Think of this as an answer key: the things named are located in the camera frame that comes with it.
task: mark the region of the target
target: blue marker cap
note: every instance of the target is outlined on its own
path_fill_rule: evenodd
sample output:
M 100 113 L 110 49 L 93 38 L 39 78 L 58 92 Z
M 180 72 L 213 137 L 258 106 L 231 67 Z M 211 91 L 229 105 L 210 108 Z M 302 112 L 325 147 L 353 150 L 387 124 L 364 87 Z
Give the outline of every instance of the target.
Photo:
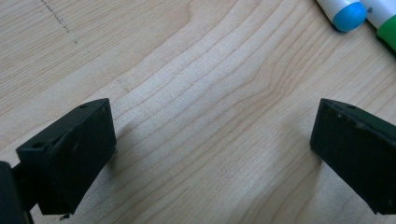
M 361 2 L 356 2 L 344 7 L 332 19 L 337 30 L 348 32 L 356 29 L 366 20 L 366 9 Z

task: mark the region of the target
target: black object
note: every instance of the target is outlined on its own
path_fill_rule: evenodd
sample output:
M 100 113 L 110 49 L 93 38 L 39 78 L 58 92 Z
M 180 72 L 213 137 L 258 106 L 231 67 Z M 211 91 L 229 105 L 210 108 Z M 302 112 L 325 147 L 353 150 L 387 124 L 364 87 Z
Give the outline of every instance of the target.
M 396 127 L 354 105 L 320 101 L 311 148 L 382 215 L 396 214 Z
M 1 223 L 32 222 L 29 211 L 36 203 L 43 215 L 74 214 L 115 146 L 108 99 L 80 105 L 52 123 L 17 148 L 21 163 L 12 176 L 9 165 L 0 163 L 0 200 L 6 207 Z M 3 222 L 21 214 L 23 222 Z

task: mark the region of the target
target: white marker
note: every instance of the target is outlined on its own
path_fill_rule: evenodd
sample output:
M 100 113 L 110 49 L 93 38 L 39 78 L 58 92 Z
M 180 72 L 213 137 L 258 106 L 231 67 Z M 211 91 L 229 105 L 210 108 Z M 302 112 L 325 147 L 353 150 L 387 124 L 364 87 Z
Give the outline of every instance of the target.
M 396 51 L 396 0 L 361 0 L 378 37 Z
M 359 0 L 317 0 L 335 28 L 348 32 L 366 20 L 366 9 Z

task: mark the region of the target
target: white marker body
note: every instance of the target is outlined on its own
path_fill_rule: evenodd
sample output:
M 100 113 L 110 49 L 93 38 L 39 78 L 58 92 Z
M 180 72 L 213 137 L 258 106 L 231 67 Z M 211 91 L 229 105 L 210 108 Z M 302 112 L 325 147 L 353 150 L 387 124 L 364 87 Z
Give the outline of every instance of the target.
M 339 11 L 341 11 L 344 7 L 347 7 L 353 3 L 359 2 L 359 0 L 317 0 L 323 9 L 326 16 L 330 21 L 334 19 L 334 16 L 337 15 Z
M 367 9 L 367 20 L 377 29 L 396 15 L 396 0 L 361 0 L 361 3 Z

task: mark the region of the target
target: light wooden surface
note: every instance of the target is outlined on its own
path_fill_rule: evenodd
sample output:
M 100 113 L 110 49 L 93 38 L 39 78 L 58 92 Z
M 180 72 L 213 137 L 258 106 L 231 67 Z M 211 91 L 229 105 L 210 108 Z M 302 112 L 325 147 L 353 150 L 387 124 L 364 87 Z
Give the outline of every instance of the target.
M 119 152 L 61 223 L 396 222 L 309 147 L 322 97 L 396 123 L 368 23 L 337 33 L 314 0 L 3 0 L 0 50 L 2 161 L 110 99 Z

